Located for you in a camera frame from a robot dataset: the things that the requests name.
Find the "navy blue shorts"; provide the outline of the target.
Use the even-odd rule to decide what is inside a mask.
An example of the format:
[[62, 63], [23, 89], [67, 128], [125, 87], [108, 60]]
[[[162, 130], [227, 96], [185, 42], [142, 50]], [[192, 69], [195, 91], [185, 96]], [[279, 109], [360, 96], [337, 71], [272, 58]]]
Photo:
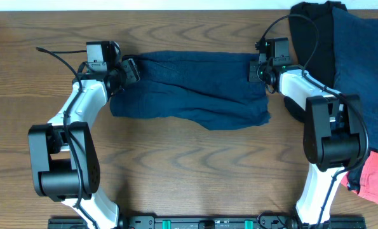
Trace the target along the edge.
[[238, 130], [268, 123], [262, 82], [249, 82], [251, 53], [160, 51], [131, 55], [140, 81], [110, 100], [115, 117], [169, 116], [208, 130]]

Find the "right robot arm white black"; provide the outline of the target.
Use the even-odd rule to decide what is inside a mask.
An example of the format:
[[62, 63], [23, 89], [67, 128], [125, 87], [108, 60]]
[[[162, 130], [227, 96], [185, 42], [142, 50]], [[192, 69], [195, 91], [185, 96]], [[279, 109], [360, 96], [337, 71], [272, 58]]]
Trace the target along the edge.
[[358, 168], [368, 152], [368, 130], [360, 98], [326, 87], [301, 66], [250, 62], [248, 80], [263, 83], [269, 93], [292, 99], [303, 111], [303, 148], [309, 171], [294, 213], [284, 228], [352, 228], [358, 220], [332, 220], [330, 208], [342, 178]]

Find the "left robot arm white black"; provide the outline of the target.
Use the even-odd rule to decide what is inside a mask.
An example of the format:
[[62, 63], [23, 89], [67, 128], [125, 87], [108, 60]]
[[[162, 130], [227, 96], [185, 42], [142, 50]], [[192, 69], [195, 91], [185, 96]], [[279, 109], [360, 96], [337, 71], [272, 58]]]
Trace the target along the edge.
[[34, 189], [71, 207], [81, 216], [77, 223], [53, 223], [57, 228], [128, 228], [118, 204], [100, 187], [100, 166], [91, 128], [109, 97], [139, 81], [132, 59], [111, 70], [84, 72], [80, 65], [72, 93], [46, 124], [28, 131]]

